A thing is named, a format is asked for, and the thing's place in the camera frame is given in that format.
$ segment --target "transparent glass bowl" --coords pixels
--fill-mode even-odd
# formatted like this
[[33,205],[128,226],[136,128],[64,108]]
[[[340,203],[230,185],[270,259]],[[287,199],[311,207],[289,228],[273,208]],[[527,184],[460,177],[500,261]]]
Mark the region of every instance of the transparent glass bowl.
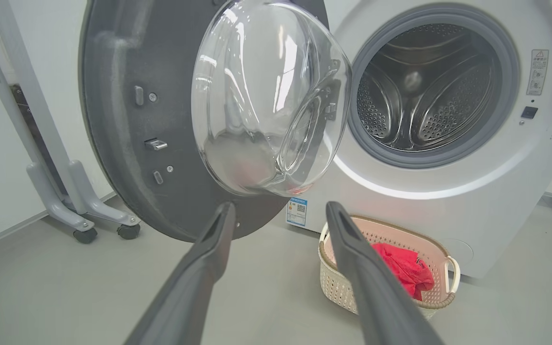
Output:
[[192,87],[193,132],[214,179],[238,195],[295,196],[335,156],[351,68],[328,29],[304,9],[239,0],[208,27]]

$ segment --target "washing machine door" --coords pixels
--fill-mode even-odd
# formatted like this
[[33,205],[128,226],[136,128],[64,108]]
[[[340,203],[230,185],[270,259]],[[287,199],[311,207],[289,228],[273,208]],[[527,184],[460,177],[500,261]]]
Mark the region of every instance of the washing machine door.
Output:
[[344,131],[350,64],[322,0],[94,0],[80,93],[110,184],[142,220],[194,241],[218,205],[234,238],[307,190]]

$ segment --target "white washing machine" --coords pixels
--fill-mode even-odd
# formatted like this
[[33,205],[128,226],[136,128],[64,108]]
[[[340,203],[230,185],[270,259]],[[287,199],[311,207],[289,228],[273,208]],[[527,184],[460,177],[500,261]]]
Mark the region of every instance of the white washing machine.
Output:
[[87,8],[86,124],[127,205],[194,241],[224,201],[236,238],[339,201],[484,276],[552,179],[552,1],[225,3]]
[[320,231],[337,200],[439,240],[462,273],[484,276],[552,179],[552,1],[325,6],[353,65],[351,114],[287,222]]

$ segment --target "basket handle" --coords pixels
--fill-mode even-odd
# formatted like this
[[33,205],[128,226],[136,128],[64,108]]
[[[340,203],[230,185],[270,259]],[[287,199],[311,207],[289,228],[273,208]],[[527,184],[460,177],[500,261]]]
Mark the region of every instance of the basket handle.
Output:
[[324,227],[321,230],[321,235],[318,238],[318,242],[324,242],[327,239],[327,235],[329,234],[329,226],[327,222],[325,222]]
[[461,272],[460,272],[460,264],[457,263],[457,260],[454,258],[451,258],[450,255],[447,256],[447,259],[451,262],[451,265],[453,265],[453,284],[451,285],[451,289],[449,289],[449,293],[456,293],[457,289],[460,287],[460,278],[461,278]]

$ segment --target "plastic basket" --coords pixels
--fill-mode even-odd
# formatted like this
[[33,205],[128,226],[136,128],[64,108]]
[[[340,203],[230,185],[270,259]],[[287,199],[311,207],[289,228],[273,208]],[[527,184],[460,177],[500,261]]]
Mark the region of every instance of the plastic basket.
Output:
[[[449,252],[445,247],[425,235],[395,225],[360,216],[351,216],[351,218],[370,244],[383,242],[416,251],[431,269],[434,276],[434,287],[431,290],[421,292],[423,301],[413,299],[425,318],[430,319],[436,311],[446,308],[453,302],[460,284],[460,266],[454,258],[449,256]],[[319,239],[318,255],[321,260],[320,280],[322,292],[335,304],[357,314],[357,304],[355,304],[351,284],[337,270],[327,223],[323,227]],[[453,266],[454,273],[453,284],[450,288],[448,281],[449,264]]]

